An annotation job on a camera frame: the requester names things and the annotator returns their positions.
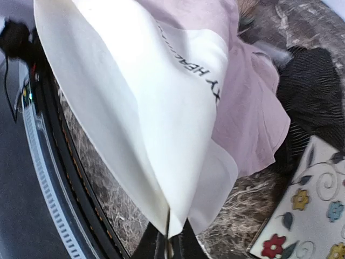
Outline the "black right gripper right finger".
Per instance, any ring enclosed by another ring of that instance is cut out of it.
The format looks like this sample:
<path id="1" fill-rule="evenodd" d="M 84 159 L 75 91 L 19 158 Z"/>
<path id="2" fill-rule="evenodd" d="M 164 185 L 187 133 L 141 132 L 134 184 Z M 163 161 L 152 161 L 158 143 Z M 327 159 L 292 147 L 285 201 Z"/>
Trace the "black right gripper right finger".
<path id="1" fill-rule="evenodd" d="M 196 239 L 189 220 L 186 220 L 182 232 L 170 239 L 170 243 L 173 259 L 208 259 Z"/>

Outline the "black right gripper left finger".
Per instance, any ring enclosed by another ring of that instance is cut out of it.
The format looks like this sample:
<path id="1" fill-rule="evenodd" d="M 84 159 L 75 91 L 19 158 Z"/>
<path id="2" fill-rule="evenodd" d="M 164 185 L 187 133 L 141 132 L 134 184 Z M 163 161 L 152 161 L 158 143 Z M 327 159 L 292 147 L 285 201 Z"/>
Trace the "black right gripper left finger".
<path id="1" fill-rule="evenodd" d="M 166 259 L 167 239 L 151 223 L 148 223 L 143 236 L 131 259 Z"/>

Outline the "pink and white underwear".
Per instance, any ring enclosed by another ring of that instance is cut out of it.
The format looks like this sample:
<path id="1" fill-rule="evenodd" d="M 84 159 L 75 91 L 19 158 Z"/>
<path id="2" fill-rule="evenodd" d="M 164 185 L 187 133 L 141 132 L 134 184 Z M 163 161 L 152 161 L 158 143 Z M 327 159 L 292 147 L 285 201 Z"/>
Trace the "pink and white underwear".
<path id="1" fill-rule="evenodd" d="M 237 1 L 35 1 L 69 107 L 159 232 L 205 231 L 236 179 L 265 169 L 290 118 Z"/>

